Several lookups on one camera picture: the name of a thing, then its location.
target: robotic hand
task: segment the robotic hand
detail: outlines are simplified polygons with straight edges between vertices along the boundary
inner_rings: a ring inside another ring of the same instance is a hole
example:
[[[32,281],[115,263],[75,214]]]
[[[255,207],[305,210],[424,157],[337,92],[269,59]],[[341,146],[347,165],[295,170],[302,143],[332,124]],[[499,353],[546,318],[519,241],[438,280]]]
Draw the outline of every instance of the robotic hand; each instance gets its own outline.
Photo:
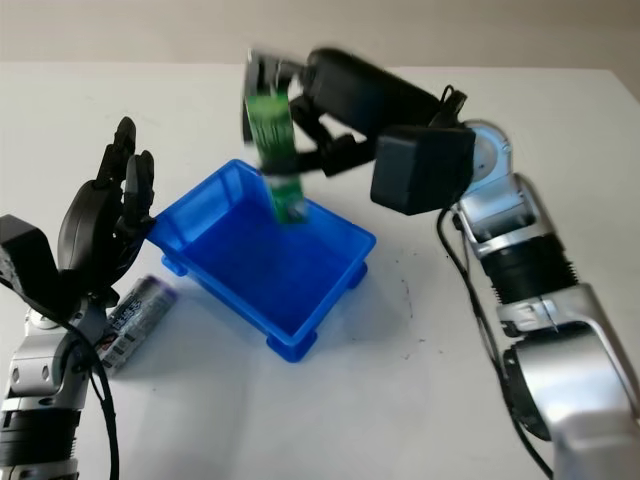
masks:
[[[135,136],[125,117],[96,179],[80,188],[64,218],[57,268],[42,231],[0,217],[0,283],[31,307],[2,403],[2,480],[78,478],[75,430],[89,381],[96,388],[94,372],[104,393],[110,478],[118,478],[113,400],[94,345],[106,327],[105,309],[118,302],[111,285],[132,265],[153,225],[153,157],[134,155]]]
[[[465,286],[513,425],[543,472],[557,480],[638,478],[638,381],[589,284],[581,283],[532,184],[511,167],[511,145],[495,125],[457,118],[466,96],[429,93],[336,49],[306,64],[251,52],[245,98],[286,92],[298,126],[317,149],[270,164],[266,175],[322,169],[331,176],[376,158],[371,199],[406,215],[440,209],[438,235]],[[333,139],[327,114],[366,140]],[[246,114],[244,138],[251,142]],[[444,235],[454,225],[490,278],[511,346],[500,352],[467,269]],[[554,446],[554,472],[522,426]]]

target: blue container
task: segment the blue container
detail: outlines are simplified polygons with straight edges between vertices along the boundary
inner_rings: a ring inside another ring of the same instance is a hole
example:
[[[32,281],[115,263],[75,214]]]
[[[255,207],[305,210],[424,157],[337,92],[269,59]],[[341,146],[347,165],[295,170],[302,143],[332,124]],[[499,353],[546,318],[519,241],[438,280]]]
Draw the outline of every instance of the blue container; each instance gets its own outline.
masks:
[[[176,275],[190,273],[298,362],[316,327],[367,273],[376,243],[360,227],[307,200],[309,221],[279,225],[260,174],[232,160],[157,217],[149,240]]]

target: white table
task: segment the white table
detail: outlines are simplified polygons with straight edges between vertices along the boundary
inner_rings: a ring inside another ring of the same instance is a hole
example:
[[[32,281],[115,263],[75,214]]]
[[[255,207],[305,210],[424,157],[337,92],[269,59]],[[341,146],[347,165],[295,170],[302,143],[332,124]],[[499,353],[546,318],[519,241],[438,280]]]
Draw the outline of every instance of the white table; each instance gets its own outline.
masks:
[[[228,159],[250,158],[240,139],[241,66],[0,68],[0,212],[39,226],[53,248],[123,115],[156,159],[154,212]],[[434,92],[453,83],[469,95],[464,118],[490,119],[509,133],[516,167],[536,182],[570,258],[640,369],[638,103],[603,71],[398,72]],[[309,197],[372,231],[378,244],[368,276],[330,312],[300,364],[285,363],[258,331],[169,274],[154,246],[143,248],[118,290],[152,273],[182,296],[112,384],[121,478],[541,478],[510,426],[435,216],[405,218],[371,203],[371,171],[306,179]],[[478,265],[474,271],[493,312],[488,282]],[[0,290],[3,385],[25,310]],[[82,478],[107,478],[93,395],[76,451]]]

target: black cable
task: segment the black cable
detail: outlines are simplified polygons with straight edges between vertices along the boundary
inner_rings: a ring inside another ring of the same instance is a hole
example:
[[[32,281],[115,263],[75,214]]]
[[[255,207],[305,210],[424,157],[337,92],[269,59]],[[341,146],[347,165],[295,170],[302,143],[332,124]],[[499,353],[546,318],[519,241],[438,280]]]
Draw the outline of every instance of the black cable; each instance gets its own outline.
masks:
[[[98,385],[96,385],[96,379],[93,378],[93,374],[89,375],[89,381],[91,382],[91,386],[93,387],[93,391],[96,394],[96,397],[98,397],[98,400],[100,401],[100,403],[104,402],[104,398],[102,397],[102,394],[100,393],[100,390],[98,390]]]
[[[447,85],[444,88],[444,91],[442,92],[442,95],[440,96],[440,104],[441,105],[447,99],[447,95],[449,95],[450,93],[453,93],[454,90],[455,90],[455,88],[453,88],[453,85]]]
[[[444,233],[444,229],[442,228],[444,223],[444,218],[446,217],[447,213],[449,213],[450,210],[451,210],[451,206],[444,208],[440,211],[440,214],[438,215],[438,220],[436,222],[436,231],[438,234],[438,238],[440,239],[440,243],[442,244],[443,248],[447,252],[447,255],[449,255],[449,258],[451,259],[456,269],[460,273],[460,276],[462,277],[465,287],[467,288],[467,293],[469,294],[469,301],[471,302],[471,308],[473,309],[473,313],[476,317],[476,321],[478,323],[478,328],[480,329],[480,334],[482,335],[485,350],[487,351],[489,359],[491,360],[491,364],[493,365],[496,376],[498,378],[498,383],[500,385],[502,398],[507,407],[507,411],[509,412],[509,417],[511,418],[511,422],[513,423],[513,428],[515,429],[518,435],[518,438],[520,438],[520,440],[522,441],[522,444],[524,445],[525,450],[527,450],[529,455],[531,455],[531,458],[533,459],[533,461],[538,465],[538,467],[540,467],[540,469],[546,475],[547,478],[553,479],[553,470],[551,470],[549,465],[547,465],[547,463],[540,456],[540,454],[535,449],[535,447],[531,444],[531,442],[529,441],[529,438],[527,437],[524,430],[522,429],[522,425],[520,424],[520,422],[518,421],[518,419],[514,414],[513,405],[511,402],[511,395],[509,393],[509,385],[507,383],[507,379],[504,375],[502,364],[500,362],[500,354],[496,344],[495,336],[493,335],[491,326],[487,321],[487,317],[485,315],[484,309],[482,308],[482,304],[480,303],[480,300],[478,298],[476,289],[471,283],[468,269],[464,268],[464,266],[460,262],[460,259],[458,258],[456,253],[453,251],[453,248],[451,248],[451,245],[449,244],[449,241],[447,240],[447,237]]]
[[[460,231],[460,240],[462,242],[462,251],[464,252],[464,269],[471,276],[471,260],[469,259],[469,246],[467,245],[467,237],[464,231]]]
[[[93,379],[92,372],[89,372],[89,378],[91,384],[94,387],[96,395],[98,395],[98,400],[100,401],[100,406],[102,407],[102,412],[104,414],[104,421],[107,426],[107,436],[109,437],[109,451],[111,456],[111,472],[109,473],[109,480],[118,480],[120,477],[120,454],[118,451],[118,433],[116,428],[116,412],[113,405],[113,396],[111,394],[111,388],[109,387],[109,380],[107,378],[107,373],[104,370],[104,366],[100,361],[100,357],[96,353],[94,347],[91,345],[91,342],[85,337],[85,335],[78,330],[75,326],[70,323],[64,321],[56,321],[56,324],[75,335],[76,338],[80,341],[81,346],[83,347],[85,355],[89,357],[91,369],[95,371],[96,375],[100,380],[100,385],[102,386],[102,391],[104,392],[104,398],[99,394],[98,387]]]
[[[67,369],[67,362],[69,361],[69,357],[73,353],[73,351],[78,346],[78,340],[74,340],[69,344],[69,346],[62,352],[62,356],[60,358],[60,369],[64,372]]]

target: can label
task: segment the can label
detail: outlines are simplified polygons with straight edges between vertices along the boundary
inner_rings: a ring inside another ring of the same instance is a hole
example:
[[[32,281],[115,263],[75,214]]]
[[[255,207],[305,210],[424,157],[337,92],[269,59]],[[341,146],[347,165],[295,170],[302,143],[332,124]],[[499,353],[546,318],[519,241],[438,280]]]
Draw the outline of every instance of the can label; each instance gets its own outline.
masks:
[[[149,276],[136,282],[107,318],[97,347],[107,375],[112,376],[127,362],[176,299],[175,291],[157,278]]]
[[[247,116],[263,167],[289,162],[297,155],[289,98],[285,94],[248,97]],[[299,175],[267,176],[271,203],[280,223],[305,222],[307,204]]]

